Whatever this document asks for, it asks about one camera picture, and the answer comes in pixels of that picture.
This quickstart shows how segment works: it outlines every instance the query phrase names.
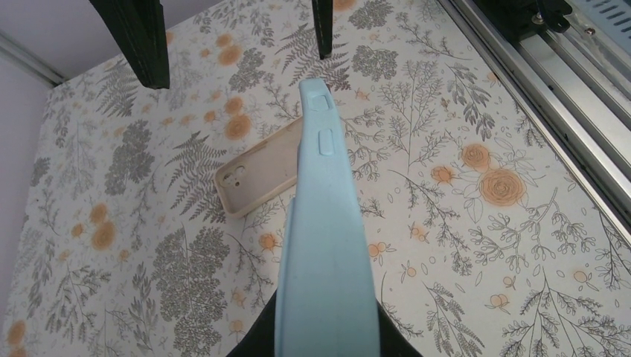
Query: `floral tablecloth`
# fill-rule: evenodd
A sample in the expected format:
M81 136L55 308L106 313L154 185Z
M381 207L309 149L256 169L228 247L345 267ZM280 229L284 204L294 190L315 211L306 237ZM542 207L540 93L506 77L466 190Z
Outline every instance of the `floral tablecloth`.
M332 87L375 292L425 356L631 356L631 251L434 0L227 0L55 88L3 356L224 356L275 289L293 190L225 217L211 177Z

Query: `table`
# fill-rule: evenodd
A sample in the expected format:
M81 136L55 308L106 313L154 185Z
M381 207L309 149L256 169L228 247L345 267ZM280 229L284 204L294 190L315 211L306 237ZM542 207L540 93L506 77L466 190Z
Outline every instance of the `table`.
M631 251L434 0L229 0L51 90L4 356L224 356L275 290L293 190L229 219L219 165L333 88L377 298L425 356L631 356Z

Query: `phone case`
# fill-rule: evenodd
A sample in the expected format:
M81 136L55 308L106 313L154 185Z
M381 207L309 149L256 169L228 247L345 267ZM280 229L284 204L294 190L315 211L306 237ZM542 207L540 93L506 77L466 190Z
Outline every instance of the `phone case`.
M302 118L221 166L215 187L227 216L240 218L296 183Z

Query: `light blue phone case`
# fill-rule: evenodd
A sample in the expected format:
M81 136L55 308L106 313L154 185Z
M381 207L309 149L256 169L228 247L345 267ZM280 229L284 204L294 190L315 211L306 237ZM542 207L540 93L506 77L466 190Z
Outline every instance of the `light blue phone case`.
M377 357L377 301L339 113L322 79L299 88L304 126L281 258L275 355Z

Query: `screw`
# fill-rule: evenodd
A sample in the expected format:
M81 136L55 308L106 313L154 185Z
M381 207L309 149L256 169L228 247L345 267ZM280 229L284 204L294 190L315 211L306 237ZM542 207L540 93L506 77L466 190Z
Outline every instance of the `screw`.
M543 18L541 17L541 13L536 13L536 15L532 18L532 22L535 25L543 25Z

